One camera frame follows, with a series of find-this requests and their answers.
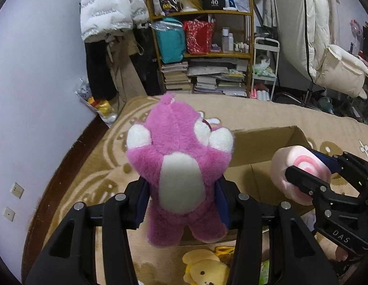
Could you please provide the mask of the cardboard box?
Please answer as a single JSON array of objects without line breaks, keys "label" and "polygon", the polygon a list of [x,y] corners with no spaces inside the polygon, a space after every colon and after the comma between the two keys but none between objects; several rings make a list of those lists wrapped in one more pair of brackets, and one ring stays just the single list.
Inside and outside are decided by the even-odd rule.
[{"label": "cardboard box", "polygon": [[261,203],[277,205],[286,197],[270,178],[271,159],[284,147],[309,147],[301,128],[292,125],[252,130],[234,130],[232,160],[224,173],[239,190]]}]

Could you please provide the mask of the black coat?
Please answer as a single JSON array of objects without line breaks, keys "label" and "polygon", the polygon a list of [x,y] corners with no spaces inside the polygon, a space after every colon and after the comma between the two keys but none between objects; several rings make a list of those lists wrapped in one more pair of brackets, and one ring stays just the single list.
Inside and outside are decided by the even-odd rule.
[{"label": "black coat", "polygon": [[118,93],[107,64],[107,43],[84,43],[87,78],[96,101],[112,100]]}]

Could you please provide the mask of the pink swirl roll plush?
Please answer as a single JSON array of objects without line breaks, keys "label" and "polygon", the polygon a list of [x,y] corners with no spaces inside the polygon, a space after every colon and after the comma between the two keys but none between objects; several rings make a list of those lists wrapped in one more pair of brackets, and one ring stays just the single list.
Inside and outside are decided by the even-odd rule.
[{"label": "pink swirl roll plush", "polygon": [[270,178],[286,198],[303,206],[312,205],[312,197],[307,187],[300,183],[312,176],[326,183],[331,182],[331,170],[301,145],[277,150],[271,160]]}]

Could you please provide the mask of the yellow plush dog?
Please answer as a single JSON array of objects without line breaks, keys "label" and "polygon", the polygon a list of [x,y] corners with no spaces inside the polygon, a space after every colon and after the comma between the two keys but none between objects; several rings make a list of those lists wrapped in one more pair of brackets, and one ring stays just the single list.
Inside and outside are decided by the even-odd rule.
[{"label": "yellow plush dog", "polygon": [[234,246],[217,246],[214,251],[196,249],[185,253],[182,257],[186,265],[183,280],[188,284],[226,284],[234,251]]}]

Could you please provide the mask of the plastic bag of toys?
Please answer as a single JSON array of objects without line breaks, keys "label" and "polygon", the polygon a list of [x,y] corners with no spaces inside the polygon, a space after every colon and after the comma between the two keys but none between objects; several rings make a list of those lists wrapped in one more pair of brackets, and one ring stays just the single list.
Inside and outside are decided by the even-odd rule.
[{"label": "plastic bag of toys", "polygon": [[100,119],[111,127],[116,121],[118,114],[107,100],[95,100],[87,79],[80,78],[80,83],[75,88],[75,95],[78,96],[91,111],[96,113]]}]

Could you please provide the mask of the pink plush bear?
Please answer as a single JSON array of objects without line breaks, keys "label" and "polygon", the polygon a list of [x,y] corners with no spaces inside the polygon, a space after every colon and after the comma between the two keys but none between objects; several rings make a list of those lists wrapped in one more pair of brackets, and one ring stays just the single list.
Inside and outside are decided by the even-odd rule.
[{"label": "pink plush bear", "polygon": [[150,185],[149,242],[166,248],[180,243],[188,227],[205,243],[228,229],[215,204],[215,182],[230,165],[234,137],[212,126],[187,103],[164,94],[143,123],[127,133],[127,158]]}]

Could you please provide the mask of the stack of books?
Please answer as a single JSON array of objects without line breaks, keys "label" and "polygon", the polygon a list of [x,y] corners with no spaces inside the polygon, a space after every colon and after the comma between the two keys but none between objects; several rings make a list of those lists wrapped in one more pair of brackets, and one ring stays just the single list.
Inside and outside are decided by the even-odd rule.
[{"label": "stack of books", "polygon": [[165,90],[167,91],[189,91],[192,89],[190,77],[187,75],[188,63],[177,62],[164,64],[161,67]]}]

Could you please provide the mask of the lower wall outlet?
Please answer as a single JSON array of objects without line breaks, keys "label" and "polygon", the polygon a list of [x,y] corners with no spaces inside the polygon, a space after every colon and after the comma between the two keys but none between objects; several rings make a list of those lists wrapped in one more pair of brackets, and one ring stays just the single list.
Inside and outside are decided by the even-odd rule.
[{"label": "lower wall outlet", "polygon": [[6,207],[4,209],[4,213],[3,213],[4,217],[7,218],[7,220],[9,220],[10,222],[13,222],[14,218],[15,218],[15,212],[9,208]]}]

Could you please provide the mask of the green tissue pack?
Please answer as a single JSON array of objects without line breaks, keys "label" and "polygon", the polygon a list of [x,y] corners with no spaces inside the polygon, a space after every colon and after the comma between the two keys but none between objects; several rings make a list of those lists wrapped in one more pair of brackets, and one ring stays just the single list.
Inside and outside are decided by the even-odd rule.
[{"label": "green tissue pack", "polygon": [[269,274],[270,274],[270,260],[266,260],[261,264],[259,285],[268,284]]}]

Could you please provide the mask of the wall outlet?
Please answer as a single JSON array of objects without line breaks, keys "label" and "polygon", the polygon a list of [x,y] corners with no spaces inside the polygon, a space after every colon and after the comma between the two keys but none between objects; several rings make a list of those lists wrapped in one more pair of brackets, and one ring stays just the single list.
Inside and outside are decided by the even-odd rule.
[{"label": "wall outlet", "polygon": [[18,199],[22,198],[22,195],[24,193],[24,188],[21,187],[18,183],[14,183],[11,187],[10,192]]},{"label": "wall outlet", "polygon": [[14,218],[15,218],[15,212],[9,208],[6,207],[4,209],[4,213],[3,213],[4,217],[7,218],[7,220],[9,220],[10,222],[13,222]]}]

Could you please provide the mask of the white puffer jacket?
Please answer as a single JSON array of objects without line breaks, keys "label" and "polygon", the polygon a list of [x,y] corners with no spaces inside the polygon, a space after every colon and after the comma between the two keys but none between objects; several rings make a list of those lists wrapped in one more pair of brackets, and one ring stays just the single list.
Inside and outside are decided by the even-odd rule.
[{"label": "white puffer jacket", "polygon": [[144,0],[81,0],[80,27],[85,43],[104,41],[140,28],[149,20]]}]

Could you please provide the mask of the teal bag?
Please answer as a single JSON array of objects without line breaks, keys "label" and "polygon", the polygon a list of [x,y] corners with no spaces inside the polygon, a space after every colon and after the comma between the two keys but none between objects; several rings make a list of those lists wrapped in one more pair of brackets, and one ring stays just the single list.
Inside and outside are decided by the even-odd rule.
[{"label": "teal bag", "polygon": [[156,33],[156,41],[163,64],[180,62],[186,50],[183,23],[172,17],[150,23]]}]

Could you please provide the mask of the beige trench coat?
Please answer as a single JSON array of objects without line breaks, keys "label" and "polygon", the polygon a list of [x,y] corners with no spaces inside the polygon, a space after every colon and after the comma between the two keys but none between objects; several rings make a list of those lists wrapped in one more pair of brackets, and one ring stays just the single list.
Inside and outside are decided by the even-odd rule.
[{"label": "beige trench coat", "polygon": [[140,53],[132,32],[113,37],[107,43],[107,65],[117,90],[111,100],[112,107],[120,113],[125,104],[137,96],[145,96],[146,91],[131,61],[131,55]]}]

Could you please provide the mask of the cream padded chair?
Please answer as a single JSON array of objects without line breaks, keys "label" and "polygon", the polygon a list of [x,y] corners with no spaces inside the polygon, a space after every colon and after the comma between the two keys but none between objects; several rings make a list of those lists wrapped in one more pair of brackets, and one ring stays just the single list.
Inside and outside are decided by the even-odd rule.
[{"label": "cream padded chair", "polygon": [[339,46],[336,0],[275,0],[287,61],[312,84],[365,99],[368,68]]}]

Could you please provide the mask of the white rolling cart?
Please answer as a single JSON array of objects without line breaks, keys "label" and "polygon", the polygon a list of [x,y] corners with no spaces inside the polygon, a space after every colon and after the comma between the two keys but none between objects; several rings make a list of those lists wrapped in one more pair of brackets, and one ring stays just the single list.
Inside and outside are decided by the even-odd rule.
[{"label": "white rolling cart", "polygon": [[278,79],[280,43],[268,37],[256,37],[253,45],[253,99],[272,101]]}]

